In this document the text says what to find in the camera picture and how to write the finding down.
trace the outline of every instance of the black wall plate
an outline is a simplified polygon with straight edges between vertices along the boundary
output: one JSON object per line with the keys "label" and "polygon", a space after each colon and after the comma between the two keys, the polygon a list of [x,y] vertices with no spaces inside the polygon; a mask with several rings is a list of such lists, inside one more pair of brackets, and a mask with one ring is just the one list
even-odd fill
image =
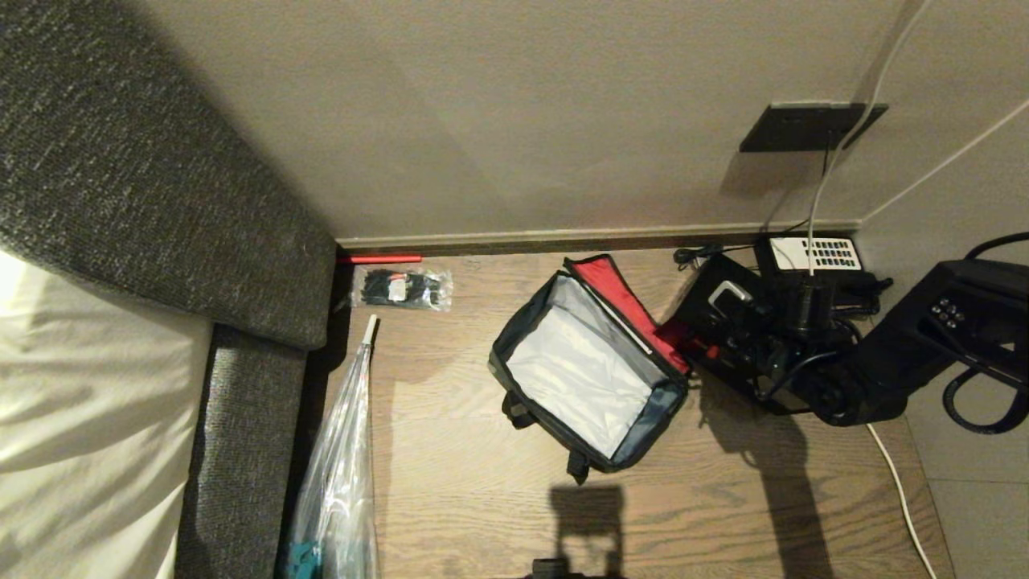
{"label": "black wall plate", "polygon": [[[740,143],[740,152],[825,150],[826,146],[836,148],[861,117],[864,107],[861,103],[769,105],[747,138]],[[857,140],[888,108],[889,105],[877,104],[864,125],[851,137],[847,146]]]}

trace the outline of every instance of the white power strip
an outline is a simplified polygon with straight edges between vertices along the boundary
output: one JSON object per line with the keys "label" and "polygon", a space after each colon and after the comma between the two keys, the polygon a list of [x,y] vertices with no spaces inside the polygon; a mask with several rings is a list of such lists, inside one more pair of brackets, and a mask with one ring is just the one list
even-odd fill
{"label": "white power strip", "polygon": [[[807,237],[775,237],[769,240],[776,265],[783,270],[808,268]],[[841,237],[816,237],[812,240],[811,262],[816,269],[860,270],[854,242]]]}

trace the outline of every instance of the clear plastic bag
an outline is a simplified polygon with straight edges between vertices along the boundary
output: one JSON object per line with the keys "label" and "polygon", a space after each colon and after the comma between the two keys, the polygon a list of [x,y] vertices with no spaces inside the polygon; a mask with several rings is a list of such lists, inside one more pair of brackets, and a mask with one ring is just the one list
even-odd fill
{"label": "clear plastic bag", "polygon": [[454,281],[449,270],[357,265],[350,303],[450,312],[453,294]]}
{"label": "clear plastic bag", "polygon": [[289,579],[379,577],[368,435],[368,371],[377,317],[322,423],[289,533]]}

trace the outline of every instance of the wooden floor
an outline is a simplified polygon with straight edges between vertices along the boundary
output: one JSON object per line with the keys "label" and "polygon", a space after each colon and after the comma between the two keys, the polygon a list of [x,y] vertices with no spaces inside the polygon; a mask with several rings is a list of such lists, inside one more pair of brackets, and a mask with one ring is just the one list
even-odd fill
{"label": "wooden floor", "polygon": [[[689,272],[667,249],[613,254],[653,317],[667,317]],[[572,571],[598,577],[927,576],[866,429],[766,415],[710,381],[638,465],[575,487],[556,441],[510,427],[486,367],[501,328],[563,256],[434,257],[424,264],[453,272],[453,312],[354,312],[328,400],[366,315],[379,315],[371,436],[384,578],[524,577],[558,549]],[[878,430],[936,574],[953,577],[907,423]]]}

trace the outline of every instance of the white bedsheet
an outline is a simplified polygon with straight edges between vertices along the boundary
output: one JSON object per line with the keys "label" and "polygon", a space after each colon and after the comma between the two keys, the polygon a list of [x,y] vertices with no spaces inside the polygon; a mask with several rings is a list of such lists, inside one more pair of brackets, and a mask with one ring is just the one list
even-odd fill
{"label": "white bedsheet", "polygon": [[210,342],[0,252],[0,577],[172,577]]}

